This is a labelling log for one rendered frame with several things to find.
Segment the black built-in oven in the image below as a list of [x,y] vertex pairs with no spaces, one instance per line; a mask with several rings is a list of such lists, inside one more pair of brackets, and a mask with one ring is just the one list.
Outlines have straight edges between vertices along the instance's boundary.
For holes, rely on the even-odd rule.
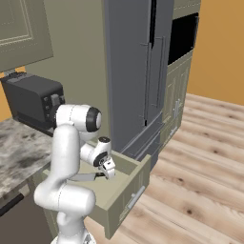
[[173,20],[169,65],[194,48],[198,22],[197,12]]

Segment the grey fridge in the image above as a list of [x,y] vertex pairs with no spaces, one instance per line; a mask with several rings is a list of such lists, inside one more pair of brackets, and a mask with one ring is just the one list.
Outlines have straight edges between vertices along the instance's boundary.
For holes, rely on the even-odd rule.
[[[140,161],[160,149],[164,94],[173,23],[173,0],[104,0],[104,20],[112,149]],[[152,105],[150,73],[148,119],[144,120],[147,43],[165,36],[161,103]]]

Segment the dark dishwasher front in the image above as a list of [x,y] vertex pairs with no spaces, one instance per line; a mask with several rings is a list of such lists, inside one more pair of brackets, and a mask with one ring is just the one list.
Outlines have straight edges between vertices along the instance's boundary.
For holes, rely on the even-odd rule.
[[24,199],[0,217],[0,244],[51,244],[52,236],[43,210],[34,204],[28,185],[17,191]]

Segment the olive green wall cupboard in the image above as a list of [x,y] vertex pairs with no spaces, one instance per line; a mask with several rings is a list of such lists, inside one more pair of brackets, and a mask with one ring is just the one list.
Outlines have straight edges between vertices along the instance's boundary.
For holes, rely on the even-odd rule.
[[0,72],[51,57],[44,0],[0,0]]

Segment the olive green open drawer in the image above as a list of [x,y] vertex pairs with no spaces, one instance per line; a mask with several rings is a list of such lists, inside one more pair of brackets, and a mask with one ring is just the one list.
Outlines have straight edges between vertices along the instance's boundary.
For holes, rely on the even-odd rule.
[[79,188],[94,191],[96,203],[89,217],[104,227],[105,237],[111,239],[128,213],[132,194],[149,185],[151,157],[145,155],[136,161],[119,152],[112,151],[115,163],[115,177],[107,180],[97,177],[94,181],[69,181]]

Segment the olive green tall cupboard run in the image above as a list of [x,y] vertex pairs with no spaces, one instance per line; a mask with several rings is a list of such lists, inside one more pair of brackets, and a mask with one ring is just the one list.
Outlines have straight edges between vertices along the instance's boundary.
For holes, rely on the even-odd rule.
[[[199,15],[200,5],[201,0],[174,0],[173,20],[196,12]],[[164,126],[160,135],[161,147],[170,141],[181,125],[193,50],[194,48],[168,64],[163,108]]]

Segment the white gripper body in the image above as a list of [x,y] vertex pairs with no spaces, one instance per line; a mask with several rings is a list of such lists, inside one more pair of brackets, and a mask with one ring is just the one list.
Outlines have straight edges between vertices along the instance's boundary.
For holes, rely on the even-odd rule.
[[107,179],[115,177],[115,164],[112,159],[105,161],[99,169],[104,173]]

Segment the dark grey toaster oven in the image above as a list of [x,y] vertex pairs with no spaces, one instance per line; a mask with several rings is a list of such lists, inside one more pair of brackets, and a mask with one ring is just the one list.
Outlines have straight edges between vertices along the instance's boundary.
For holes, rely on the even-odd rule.
[[11,73],[0,82],[13,119],[52,136],[55,113],[65,103],[62,84],[26,72]]

